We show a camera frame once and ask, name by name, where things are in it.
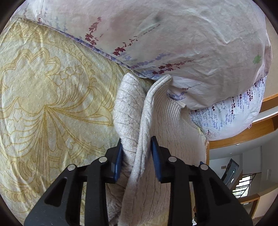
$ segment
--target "wooden shelf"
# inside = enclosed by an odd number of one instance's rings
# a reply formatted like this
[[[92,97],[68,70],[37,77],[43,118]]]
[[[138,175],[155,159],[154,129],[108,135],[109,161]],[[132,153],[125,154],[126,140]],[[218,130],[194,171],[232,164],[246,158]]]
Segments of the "wooden shelf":
[[[210,141],[210,149],[221,148],[233,144],[250,141],[275,131],[278,128],[278,116],[268,118],[252,124],[250,129],[246,129],[240,134],[218,141]]]
[[[278,94],[263,99],[260,112],[269,110],[276,106],[278,106]]]
[[[206,140],[206,143],[205,143],[205,145],[206,145],[206,164],[207,165],[209,165],[209,141],[208,140]]]
[[[249,196],[245,196],[245,197],[239,198],[238,201],[241,204],[244,204],[244,203],[248,203],[248,202],[253,202],[255,200],[258,200],[259,198],[260,198],[259,194],[253,194],[253,195],[249,195]]]

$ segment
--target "black electronic device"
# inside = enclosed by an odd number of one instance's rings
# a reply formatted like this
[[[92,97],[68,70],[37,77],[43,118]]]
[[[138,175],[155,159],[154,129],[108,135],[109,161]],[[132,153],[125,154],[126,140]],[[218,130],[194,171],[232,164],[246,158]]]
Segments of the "black electronic device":
[[[230,162],[226,167],[225,173],[221,178],[221,180],[224,182],[225,185],[228,186],[228,184],[233,181],[238,168],[239,165],[233,159],[230,159]]]

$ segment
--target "blue gripper pad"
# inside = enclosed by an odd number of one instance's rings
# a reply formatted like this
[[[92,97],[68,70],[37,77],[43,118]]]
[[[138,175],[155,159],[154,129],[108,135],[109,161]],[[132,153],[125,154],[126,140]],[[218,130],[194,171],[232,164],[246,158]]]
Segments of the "blue gripper pad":
[[[119,152],[116,158],[115,162],[115,172],[114,172],[114,180],[117,182],[117,180],[120,178],[121,174],[121,165],[122,165],[122,159],[123,159],[123,146],[120,143],[120,145],[117,145],[119,148]]]
[[[157,145],[157,142],[151,138],[151,151],[153,156],[153,164],[155,167],[155,175],[158,179],[158,181],[162,180],[162,170],[161,170],[161,162],[162,159],[160,159],[161,155],[158,153],[160,150],[158,150],[159,146]]]

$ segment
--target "red flower print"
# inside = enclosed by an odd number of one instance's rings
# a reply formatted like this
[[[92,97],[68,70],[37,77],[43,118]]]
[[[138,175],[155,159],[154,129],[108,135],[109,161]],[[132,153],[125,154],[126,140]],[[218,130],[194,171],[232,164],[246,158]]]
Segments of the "red flower print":
[[[116,56],[120,55],[119,52],[113,52],[113,54]]]
[[[150,32],[151,30],[149,30],[149,31],[147,31],[147,32],[145,32],[145,33],[143,33],[142,35],[140,35],[140,36],[143,36],[143,35],[145,35],[146,33],[148,33],[148,32]],[[116,55],[116,56],[119,56],[120,55],[120,52],[124,52],[124,51],[126,51],[124,48],[125,47],[128,47],[128,46],[131,46],[132,44],[133,44],[133,42],[134,41],[138,41],[138,39],[137,39],[137,35],[136,36],[133,36],[135,39],[129,39],[129,44],[127,44],[126,42],[123,42],[123,44],[124,44],[124,46],[123,47],[118,47],[118,48],[116,48],[115,49],[115,52],[113,52],[113,54],[114,55]]]
[[[175,66],[176,68],[180,69],[179,65],[184,65],[185,63],[187,62],[192,62],[194,61],[195,59],[193,60],[186,60],[186,61],[183,61],[183,62],[180,62],[180,63],[174,63],[174,64],[171,64],[171,63],[168,63],[168,64],[165,64],[165,65],[161,65],[159,66],[158,68],[161,69],[159,72],[156,72],[156,71],[153,71],[152,73],[154,75],[156,74],[163,74],[165,71],[173,71],[173,70],[176,70],[175,68],[173,68],[173,66]]]
[[[86,38],[93,38],[94,36],[92,36],[91,34],[86,34],[85,37]]]
[[[118,47],[118,48],[115,49],[115,51],[117,51],[117,52],[124,52],[125,49],[123,47],[122,48]]]
[[[92,35],[92,33],[93,33],[94,31],[97,30],[98,24],[99,24],[100,21],[101,21],[101,17],[98,17],[97,22],[93,23],[93,24],[89,27],[90,33],[85,35],[85,40],[88,41],[88,42],[90,42],[91,45],[96,45],[96,41],[98,41],[98,39],[97,39],[96,37],[94,37],[94,36]]]
[[[194,87],[194,86],[189,86],[189,87],[187,87],[187,88],[181,88],[182,90],[189,90],[189,88],[192,88],[192,87]]]
[[[91,40],[90,43],[91,43],[92,45],[96,45],[96,41],[95,41],[95,40]]]
[[[41,12],[40,12],[40,14],[39,14],[38,23],[41,23]]]

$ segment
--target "metal screw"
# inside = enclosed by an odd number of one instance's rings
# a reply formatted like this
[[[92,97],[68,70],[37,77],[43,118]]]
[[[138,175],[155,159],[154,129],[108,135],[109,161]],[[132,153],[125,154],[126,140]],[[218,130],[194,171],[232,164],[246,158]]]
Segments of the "metal screw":
[[[68,170],[69,170],[69,171],[72,171],[72,170],[74,170],[74,169],[75,169],[75,165],[74,165],[74,164],[68,165]]]
[[[168,158],[168,160],[169,160],[169,162],[174,163],[177,160],[177,158],[175,156],[171,156]]]
[[[206,165],[206,164],[202,164],[202,165],[200,166],[200,168],[201,168],[202,170],[207,170],[209,167],[208,167],[208,165]]]
[[[102,156],[98,159],[101,163],[104,163],[107,161],[107,158],[105,156]]]

